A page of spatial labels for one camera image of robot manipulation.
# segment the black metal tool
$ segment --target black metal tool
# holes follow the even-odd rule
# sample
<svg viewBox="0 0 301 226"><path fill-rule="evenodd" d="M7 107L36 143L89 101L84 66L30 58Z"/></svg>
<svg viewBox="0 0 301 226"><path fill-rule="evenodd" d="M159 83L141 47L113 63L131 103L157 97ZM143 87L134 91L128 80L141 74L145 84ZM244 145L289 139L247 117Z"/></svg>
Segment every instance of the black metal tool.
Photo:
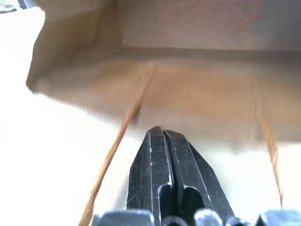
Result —
<svg viewBox="0 0 301 226"><path fill-rule="evenodd" d="M301 213L274 210L256 226L301 226ZM251 226L234 216L209 164L184 135L150 129L132 164L127 210L95 216L93 226Z"/></svg>

